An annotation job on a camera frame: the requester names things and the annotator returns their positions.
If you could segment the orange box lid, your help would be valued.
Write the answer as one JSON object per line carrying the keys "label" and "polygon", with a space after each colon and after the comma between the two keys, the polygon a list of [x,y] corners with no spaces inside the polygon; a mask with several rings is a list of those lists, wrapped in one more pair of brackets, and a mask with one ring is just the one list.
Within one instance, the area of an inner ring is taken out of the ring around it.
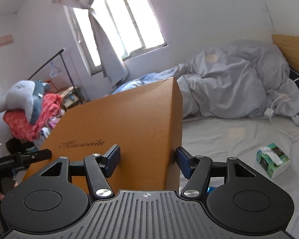
{"label": "orange box lid", "polygon": [[67,110],[42,148],[54,159],[80,161],[118,145],[120,162],[108,179],[115,192],[177,190],[174,151],[181,143],[182,95],[168,78]]}

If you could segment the blue glasses case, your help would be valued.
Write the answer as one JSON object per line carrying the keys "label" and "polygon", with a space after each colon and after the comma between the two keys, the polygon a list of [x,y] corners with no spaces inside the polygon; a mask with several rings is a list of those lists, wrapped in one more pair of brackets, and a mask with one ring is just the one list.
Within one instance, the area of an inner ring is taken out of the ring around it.
{"label": "blue glasses case", "polygon": [[209,186],[207,189],[207,194],[211,193],[216,187]]}

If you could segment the cardboard boxes in corner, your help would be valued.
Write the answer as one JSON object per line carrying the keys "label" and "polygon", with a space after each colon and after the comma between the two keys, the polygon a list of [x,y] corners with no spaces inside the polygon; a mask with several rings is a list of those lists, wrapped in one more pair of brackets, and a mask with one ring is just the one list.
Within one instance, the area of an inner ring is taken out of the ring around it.
{"label": "cardboard boxes in corner", "polygon": [[74,108],[75,106],[82,105],[84,100],[79,95],[79,88],[76,86],[69,86],[62,88],[57,92],[61,96],[61,108],[65,111]]}

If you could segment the green tissue pack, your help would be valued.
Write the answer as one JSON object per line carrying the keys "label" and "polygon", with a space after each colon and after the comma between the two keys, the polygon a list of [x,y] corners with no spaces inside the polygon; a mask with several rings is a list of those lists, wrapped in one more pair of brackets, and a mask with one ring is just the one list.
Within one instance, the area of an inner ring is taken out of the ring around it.
{"label": "green tissue pack", "polygon": [[259,148],[256,160],[271,179],[286,171],[291,163],[291,159],[275,143]]}

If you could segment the white grey plush toy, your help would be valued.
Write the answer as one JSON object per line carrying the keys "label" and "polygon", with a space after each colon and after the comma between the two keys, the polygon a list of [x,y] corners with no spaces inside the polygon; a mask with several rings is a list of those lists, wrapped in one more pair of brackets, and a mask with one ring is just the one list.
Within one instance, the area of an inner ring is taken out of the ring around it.
{"label": "white grey plush toy", "polygon": [[49,90],[49,83],[41,80],[18,81],[6,94],[0,95],[0,113],[23,110],[27,121],[34,125],[42,111],[43,97]]}

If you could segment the grey crumpled duvet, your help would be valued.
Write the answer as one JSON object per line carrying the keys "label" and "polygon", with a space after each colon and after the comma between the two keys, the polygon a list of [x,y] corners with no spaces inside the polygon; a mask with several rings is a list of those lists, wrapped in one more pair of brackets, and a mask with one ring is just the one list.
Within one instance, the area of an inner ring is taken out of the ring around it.
{"label": "grey crumpled duvet", "polygon": [[162,72],[143,75],[117,88],[126,91],[174,77],[183,97],[183,117],[263,118],[281,94],[290,94],[285,112],[299,126],[299,88],[289,78],[286,58],[275,44],[236,40],[206,48]]}

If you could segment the wooden headboard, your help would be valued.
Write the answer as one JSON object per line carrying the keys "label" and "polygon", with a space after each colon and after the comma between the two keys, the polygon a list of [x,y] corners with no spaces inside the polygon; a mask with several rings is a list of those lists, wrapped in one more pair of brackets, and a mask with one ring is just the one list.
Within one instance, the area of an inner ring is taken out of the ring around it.
{"label": "wooden headboard", "polygon": [[273,34],[272,40],[278,46],[290,66],[299,72],[299,37]]}

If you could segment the window with bars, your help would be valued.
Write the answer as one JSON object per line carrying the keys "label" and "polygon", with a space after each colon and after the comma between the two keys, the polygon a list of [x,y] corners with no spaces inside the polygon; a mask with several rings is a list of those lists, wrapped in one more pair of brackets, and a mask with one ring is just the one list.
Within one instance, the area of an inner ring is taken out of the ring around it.
{"label": "window with bars", "polygon": [[149,0],[54,0],[66,6],[77,44],[90,73],[101,72],[98,44],[94,40],[89,12],[104,30],[116,55],[122,59],[166,46]]}

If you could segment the grey window curtain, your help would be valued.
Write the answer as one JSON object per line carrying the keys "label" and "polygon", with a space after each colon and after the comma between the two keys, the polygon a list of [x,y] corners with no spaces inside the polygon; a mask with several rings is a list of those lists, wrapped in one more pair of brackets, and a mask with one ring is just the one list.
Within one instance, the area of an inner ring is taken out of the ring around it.
{"label": "grey window curtain", "polygon": [[109,80],[112,87],[120,86],[128,77],[129,72],[122,62],[122,59],[115,53],[102,25],[96,18],[96,12],[92,8],[94,0],[53,0],[52,2],[70,8],[85,9],[88,11],[103,75]]}

